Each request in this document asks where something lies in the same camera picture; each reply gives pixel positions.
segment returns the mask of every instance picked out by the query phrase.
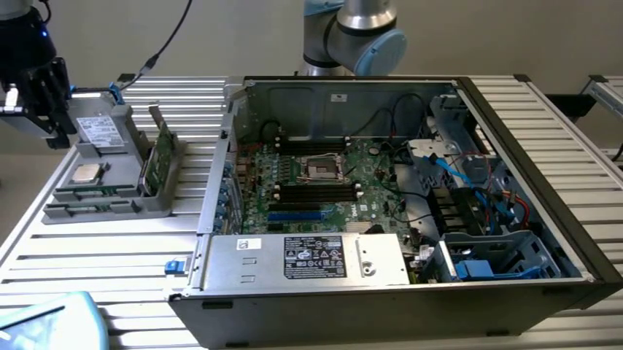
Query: white wall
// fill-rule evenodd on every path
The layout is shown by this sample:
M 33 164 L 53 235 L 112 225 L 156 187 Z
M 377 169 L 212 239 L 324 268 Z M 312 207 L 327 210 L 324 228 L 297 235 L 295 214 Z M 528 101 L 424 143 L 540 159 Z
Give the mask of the white wall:
M 395 0 L 408 52 L 399 74 L 524 73 L 547 92 L 577 92 L 588 74 L 623 75 L 621 0 Z M 49 26 L 73 84 L 104 86 L 163 44 L 185 0 L 55 0 Z M 291 74 L 303 0 L 195 0 L 152 75 Z M 581 127 L 613 147 L 623 122 Z M 0 145 L 25 139 L 0 128 Z M 28 139 L 23 152 L 43 152 Z

